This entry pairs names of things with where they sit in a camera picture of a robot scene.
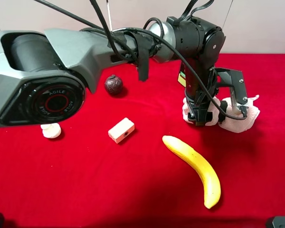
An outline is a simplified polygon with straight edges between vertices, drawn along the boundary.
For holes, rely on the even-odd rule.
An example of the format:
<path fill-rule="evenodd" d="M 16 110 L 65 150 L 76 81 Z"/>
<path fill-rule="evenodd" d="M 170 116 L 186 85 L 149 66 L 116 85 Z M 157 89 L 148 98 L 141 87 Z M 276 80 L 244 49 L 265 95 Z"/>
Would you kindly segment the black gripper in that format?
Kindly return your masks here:
<path fill-rule="evenodd" d="M 182 110 L 188 113 L 188 120 L 196 126 L 205 126 L 213 119 L 210 105 L 219 108 L 215 98 L 217 88 L 228 87 L 232 112 L 247 117 L 247 90 L 241 71 L 216 68 L 218 57 L 184 57 L 181 59 L 186 87 Z"/>

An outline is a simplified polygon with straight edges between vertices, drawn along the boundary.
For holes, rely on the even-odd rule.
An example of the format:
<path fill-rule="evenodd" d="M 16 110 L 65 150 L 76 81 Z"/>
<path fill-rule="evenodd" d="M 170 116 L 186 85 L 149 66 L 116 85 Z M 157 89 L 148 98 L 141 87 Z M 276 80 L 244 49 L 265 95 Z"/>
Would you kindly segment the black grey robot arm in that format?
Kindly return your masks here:
<path fill-rule="evenodd" d="M 220 87 L 230 88 L 230 118 L 246 119 L 242 73 L 215 68 L 226 38 L 220 27 L 194 16 L 153 18 L 148 24 L 149 29 L 115 30 L 120 55 L 95 28 L 0 32 L 0 127 L 63 121 L 81 108 L 87 90 L 96 90 L 104 69 L 134 63 L 145 81 L 150 58 L 180 59 L 185 65 L 189 121 L 197 126 L 210 121 L 208 108 Z"/>

